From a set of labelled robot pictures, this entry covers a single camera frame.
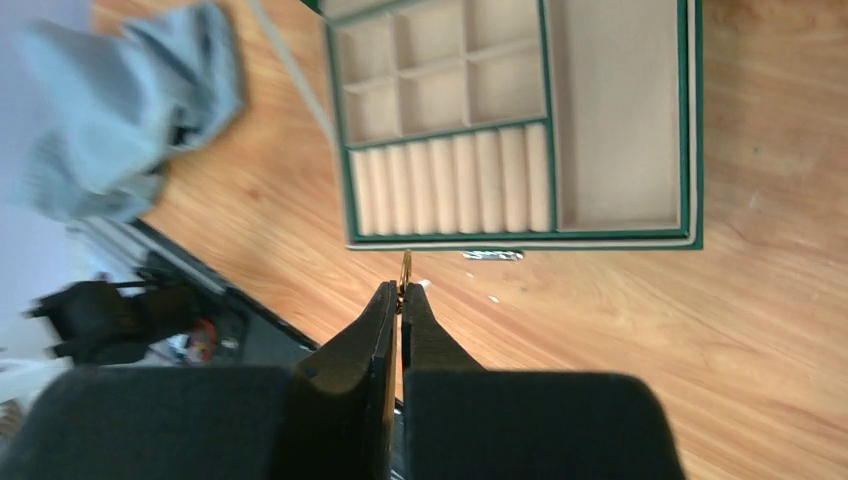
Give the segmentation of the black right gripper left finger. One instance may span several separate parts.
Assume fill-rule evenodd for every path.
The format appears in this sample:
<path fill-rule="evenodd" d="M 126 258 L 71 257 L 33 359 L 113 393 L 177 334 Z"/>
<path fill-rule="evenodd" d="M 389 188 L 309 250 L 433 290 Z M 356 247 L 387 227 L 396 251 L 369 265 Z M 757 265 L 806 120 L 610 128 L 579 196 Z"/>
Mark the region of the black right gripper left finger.
<path fill-rule="evenodd" d="M 37 398 L 5 479 L 385 479 L 397 287 L 289 366 L 76 367 Z"/>

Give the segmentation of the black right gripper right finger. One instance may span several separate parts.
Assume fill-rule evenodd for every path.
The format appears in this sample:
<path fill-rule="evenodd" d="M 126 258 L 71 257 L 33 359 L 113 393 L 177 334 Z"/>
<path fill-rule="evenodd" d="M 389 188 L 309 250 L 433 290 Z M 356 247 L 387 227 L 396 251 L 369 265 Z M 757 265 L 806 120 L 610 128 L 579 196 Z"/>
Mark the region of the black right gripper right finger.
<path fill-rule="evenodd" d="M 411 479 L 681 479 L 663 407 L 615 372 L 489 370 L 403 296 L 406 472 Z"/>

